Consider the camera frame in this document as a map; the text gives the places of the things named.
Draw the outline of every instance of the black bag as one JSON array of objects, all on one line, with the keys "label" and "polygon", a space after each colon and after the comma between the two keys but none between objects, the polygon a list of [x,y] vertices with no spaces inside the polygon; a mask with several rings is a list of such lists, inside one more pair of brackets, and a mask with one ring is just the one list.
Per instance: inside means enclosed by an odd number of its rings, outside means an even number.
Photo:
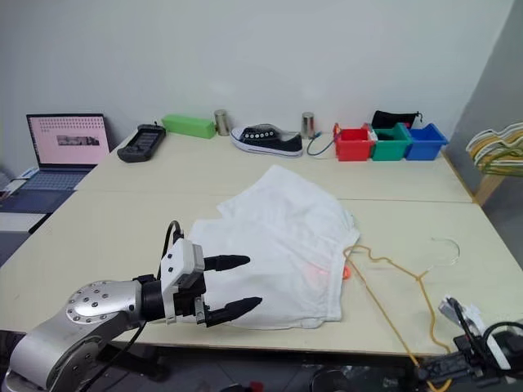
[{"label": "black bag", "polygon": [[420,121],[423,122],[423,115],[419,112],[394,114],[376,110],[371,126],[374,129],[388,129],[393,128],[397,123],[405,123],[407,128],[411,128],[417,116],[420,116]]}]

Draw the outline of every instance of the laptop keyboard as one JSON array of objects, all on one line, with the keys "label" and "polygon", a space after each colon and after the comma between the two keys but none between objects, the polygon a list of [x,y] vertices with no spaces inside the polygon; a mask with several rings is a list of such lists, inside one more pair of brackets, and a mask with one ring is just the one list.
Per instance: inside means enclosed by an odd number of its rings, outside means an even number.
[{"label": "laptop keyboard", "polygon": [[23,189],[72,190],[87,173],[50,173],[39,171]]}]

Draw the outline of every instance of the plastic bin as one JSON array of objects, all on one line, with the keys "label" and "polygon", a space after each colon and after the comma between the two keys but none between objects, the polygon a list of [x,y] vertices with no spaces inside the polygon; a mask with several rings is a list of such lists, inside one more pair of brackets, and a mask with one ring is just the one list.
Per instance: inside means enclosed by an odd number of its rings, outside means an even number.
[{"label": "plastic bin", "polygon": [[405,158],[409,161],[432,161],[440,153],[441,147],[449,143],[432,123],[421,129],[409,129],[408,132],[412,138],[412,145]]},{"label": "plastic bin", "polygon": [[399,161],[412,143],[407,128],[401,122],[390,129],[374,129],[374,133],[378,136],[373,151],[374,161]]},{"label": "plastic bin", "polygon": [[369,138],[370,125],[361,128],[341,129],[334,124],[333,134],[336,138],[336,156],[338,161],[366,161],[374,142]]}]

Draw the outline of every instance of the sneaker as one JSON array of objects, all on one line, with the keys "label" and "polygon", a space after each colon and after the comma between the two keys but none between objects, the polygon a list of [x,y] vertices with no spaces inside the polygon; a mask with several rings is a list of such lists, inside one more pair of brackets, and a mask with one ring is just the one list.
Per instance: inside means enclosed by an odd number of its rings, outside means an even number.
[{"label": "sneaker", "polygon": [[285,140],[285,132],[270,124],[235,128],[230,132],[233,145],[249,153],[299,157],[303,153],[302,137],[296,134]]}]

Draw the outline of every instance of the metal can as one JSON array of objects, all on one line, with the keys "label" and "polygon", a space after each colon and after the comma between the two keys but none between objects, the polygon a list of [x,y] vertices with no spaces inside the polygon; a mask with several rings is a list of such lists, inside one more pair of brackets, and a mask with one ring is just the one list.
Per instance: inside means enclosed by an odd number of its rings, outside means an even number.
[{"label": "metal can", "polygon": [[224,109],[219,109],[214,112],[214,121],[216,123],[216,132],[218,132],[218,135],[228,136],[230,134],[227,112]]},{"label": "metal can", "polygon": [[302,114],[302,138],[314,139],[314,114],[312,112],[305,112]]}]

